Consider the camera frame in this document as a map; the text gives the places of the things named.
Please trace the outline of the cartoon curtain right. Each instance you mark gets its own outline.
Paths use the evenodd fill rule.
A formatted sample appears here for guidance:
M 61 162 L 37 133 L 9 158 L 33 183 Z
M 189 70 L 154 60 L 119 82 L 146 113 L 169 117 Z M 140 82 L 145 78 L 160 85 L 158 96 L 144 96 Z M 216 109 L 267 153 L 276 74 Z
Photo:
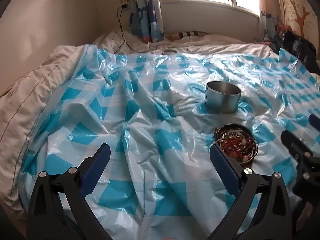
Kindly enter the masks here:
M 276 33 L 276 25 L 281 16 L 279 0 L 259 0 L 258 35 L 256 43 L 271 46 Z

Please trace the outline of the silver tin lid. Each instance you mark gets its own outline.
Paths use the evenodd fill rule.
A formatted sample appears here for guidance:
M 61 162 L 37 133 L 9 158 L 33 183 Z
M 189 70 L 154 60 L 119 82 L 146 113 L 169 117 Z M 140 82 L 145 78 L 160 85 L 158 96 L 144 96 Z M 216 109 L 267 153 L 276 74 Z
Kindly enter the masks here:
M 162 52 L 162 55 L 175 55 L 175 54 L 177 54 L 177 51 L 175 50 L 164 50 Z

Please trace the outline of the blue white checkered plastic sheet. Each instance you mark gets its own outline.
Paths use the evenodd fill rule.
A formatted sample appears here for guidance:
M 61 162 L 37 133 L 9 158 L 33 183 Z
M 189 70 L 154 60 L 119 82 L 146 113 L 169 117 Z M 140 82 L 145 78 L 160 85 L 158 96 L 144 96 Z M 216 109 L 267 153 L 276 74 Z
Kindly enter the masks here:
M 238 86 L 235 113 L 204 104 L 206 84 Z M 282 145 L 288 130 L 319 152 L 308 118 L 319 114 L 319 84 L 292 55 L 114 55 L 84 52 L 24 150 L 17 188 L 29 206 L 36 176 L 65 172 L 111 148 L 111 160 L 86 199 L 114 239 L 205 239 L 234 202 L 209 159 L 217 127 L 236 123 L 258 141 L 252 168 L 280 172 L 288 190 L 295 161 Z

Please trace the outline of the blue cartoon curtain left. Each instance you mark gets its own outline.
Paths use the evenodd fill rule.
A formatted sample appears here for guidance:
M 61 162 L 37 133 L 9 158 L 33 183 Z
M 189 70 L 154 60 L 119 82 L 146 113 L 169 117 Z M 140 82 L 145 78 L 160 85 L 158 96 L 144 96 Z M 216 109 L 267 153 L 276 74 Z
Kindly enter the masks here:
M 160 0 L 129 0 L 131 33 L 144 43 L 159 42 L 164 38 Z

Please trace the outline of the black clothes pile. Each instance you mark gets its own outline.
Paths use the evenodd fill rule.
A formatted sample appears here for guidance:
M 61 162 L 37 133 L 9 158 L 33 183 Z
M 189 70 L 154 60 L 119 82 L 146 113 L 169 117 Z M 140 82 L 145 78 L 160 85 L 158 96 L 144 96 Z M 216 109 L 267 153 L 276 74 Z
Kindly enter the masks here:
M 276 52 L 283 48 L 306 67 L 312 73 L 319 75 L 319 66 L 316 58 L 316 48 L 307 39 L 294 34 L 291 30 L 277 30 L 275 41 Z

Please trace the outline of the tree decal wardrobe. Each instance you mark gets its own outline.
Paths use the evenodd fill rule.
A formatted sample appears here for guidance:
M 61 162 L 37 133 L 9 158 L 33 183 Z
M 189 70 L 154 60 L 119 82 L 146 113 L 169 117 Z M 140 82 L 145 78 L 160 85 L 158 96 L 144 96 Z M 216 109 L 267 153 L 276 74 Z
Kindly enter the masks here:
M 319 21 L 307 0 L 279 0 L 282 21 L 319 49 Z

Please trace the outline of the striped brown pillow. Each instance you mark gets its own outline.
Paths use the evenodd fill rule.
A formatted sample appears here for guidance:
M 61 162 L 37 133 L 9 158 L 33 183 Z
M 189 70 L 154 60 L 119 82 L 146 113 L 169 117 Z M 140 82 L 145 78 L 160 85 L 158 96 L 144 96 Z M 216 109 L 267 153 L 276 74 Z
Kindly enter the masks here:
M 184 37 L 204 37 L 206 35 L 209 35 L 209 33 L 202 32 L 202 31 L 186 31 L 186 32 L 180 32 L 180 33 L 174 33 L 174 34 L 165 34 L 165 37 L 170 41 L 176 41 L 181 40 Z

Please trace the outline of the white striped duvet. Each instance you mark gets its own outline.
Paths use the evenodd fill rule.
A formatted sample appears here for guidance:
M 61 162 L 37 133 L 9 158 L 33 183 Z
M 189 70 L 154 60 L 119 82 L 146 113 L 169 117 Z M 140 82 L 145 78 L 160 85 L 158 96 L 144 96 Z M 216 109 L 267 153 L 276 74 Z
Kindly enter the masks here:
M 121 54 L 134 50 L 160 54 L 173 49 L 201 55 L 248 53 L 262 58 L 276 56 L 265 44 L 245 43 L 222 35 L 191 36 L 176 41 L 165 39 L 155 43 L 142 43 L 129 33 L 125 33 L 125 38 L 128 44 L 122 46 L 118 34 L 113 31 L 97 38 L 94 44 L 108 52 Z M 23 150 L 27 149 L 35 126 L 39 124 L 37 119 L 48 114 L 46 104 L 60 94 L 58 88 L 71 78 L 83 52 L 84 46 L 58 46 L 38 68 L 18 79 L 1 95 L 1 204 L 17 216 L 24 214 L 17 189 Z

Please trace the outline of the round silver metal tin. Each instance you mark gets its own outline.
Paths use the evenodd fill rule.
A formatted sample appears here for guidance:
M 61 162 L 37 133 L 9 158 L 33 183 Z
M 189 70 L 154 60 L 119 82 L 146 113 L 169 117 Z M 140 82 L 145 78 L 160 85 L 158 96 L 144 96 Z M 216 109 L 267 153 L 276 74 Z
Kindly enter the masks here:
M 206 84 L 204 104 L 217 113 L 235 113 L 241 94 L 241 89 L 230 82 L 210 81 Z

